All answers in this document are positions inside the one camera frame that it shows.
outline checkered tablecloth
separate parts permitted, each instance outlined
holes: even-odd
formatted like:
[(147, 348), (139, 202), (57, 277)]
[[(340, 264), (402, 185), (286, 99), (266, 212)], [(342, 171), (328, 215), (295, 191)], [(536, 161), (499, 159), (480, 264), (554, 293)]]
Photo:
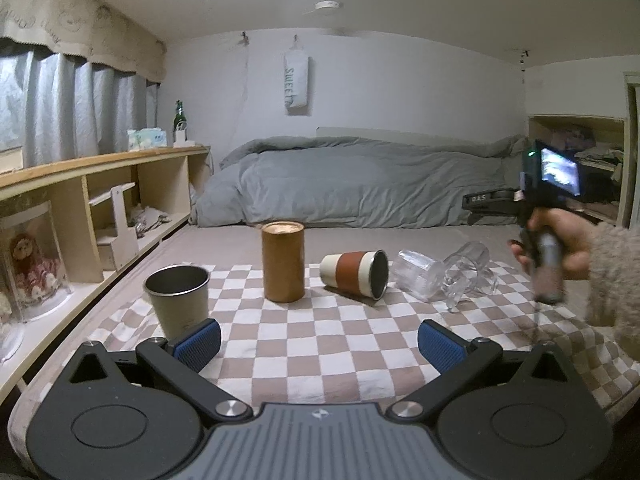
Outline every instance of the checkered tablecloth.
[[(492, 263), (497, 294), (465, 297), (455, 313), (443, 301), (417, 301), (393, 283), (375, 303), (342, 297), (322, 286), (318, 265), (305, 269), (302, 300), (274, 304), (264, 299), (260, 269), (205, 267), (211, 274), (210, 316), (222, 327), (223, 343), (201, 375), (254, 408), (262, 402), (359, 400), (384, 408), (438, 375), (417, 349), (417, 329), (427, 318), (465, 339), (487, 336), (504, 349), (528, 349), (532, 341), (529, 279), (500, 262)], [(640, 365), (612, 340), (566, 308), (540, 307), (538, 339), (561, 346), (601, 407), (640, 383)], [(158, 319), (142, 296), (88, 338), (116, 351), (158, 335)]]

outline white wall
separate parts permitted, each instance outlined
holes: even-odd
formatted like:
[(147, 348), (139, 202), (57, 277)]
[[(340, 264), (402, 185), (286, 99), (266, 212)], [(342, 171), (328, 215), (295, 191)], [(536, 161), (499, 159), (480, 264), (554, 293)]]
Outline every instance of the white wall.
[(640, 72), (640, 56), (596, 57), (527, 68), (527, 114), (625, 118), (625, 72)]
[[(310, 109), (288, 116), (283, 54), (293, 35), (312, 58)], [(524, 130), (522, 73), (462, 48), (378, 32), (317, 29), (216, 34), (171, 44), (159, 124), (171, 131), (182, 99), (189, 136), (216, 160), (251, 139), (314, 136), (318, 126), (377, 128), (491, 141)]]

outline gray comforter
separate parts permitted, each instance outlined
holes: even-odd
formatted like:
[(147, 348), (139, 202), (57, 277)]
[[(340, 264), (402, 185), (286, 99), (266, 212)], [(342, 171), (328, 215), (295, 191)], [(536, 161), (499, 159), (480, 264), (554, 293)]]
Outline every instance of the gray comforter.
[(276, 219), (307, 226), (460, 225), (468, 218), (462, 196), (504, 187), (503, 159), (523, 146), (522, 137), (437, 147), (359, 137), (254, 140), (222, 161), (192, 216), (200, 227)]

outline clothing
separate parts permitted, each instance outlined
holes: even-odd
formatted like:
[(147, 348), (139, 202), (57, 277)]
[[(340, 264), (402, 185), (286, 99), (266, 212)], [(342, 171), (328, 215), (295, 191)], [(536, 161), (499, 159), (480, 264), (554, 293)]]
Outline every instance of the clothing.
[(601, 223), (590, 261), (587, 323), (614, 327), (614, 338), (640, 361), (640, 235)]

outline hand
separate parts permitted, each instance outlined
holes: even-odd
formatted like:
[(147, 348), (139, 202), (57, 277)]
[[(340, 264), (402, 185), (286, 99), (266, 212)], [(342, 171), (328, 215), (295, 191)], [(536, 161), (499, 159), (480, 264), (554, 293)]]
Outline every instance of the hand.
[[(589, 278), (589, 251), (593, 243), (596, 226), (588, 220), (563, 209), (536, 208), (527, 223), (532, 231), (549, 226), (564, 243), (562, 271), (566, 280), (587, 280)], [(511, 251), (529, 272), (530, 259), (525, 256), (522, 244), (509, 240)]]

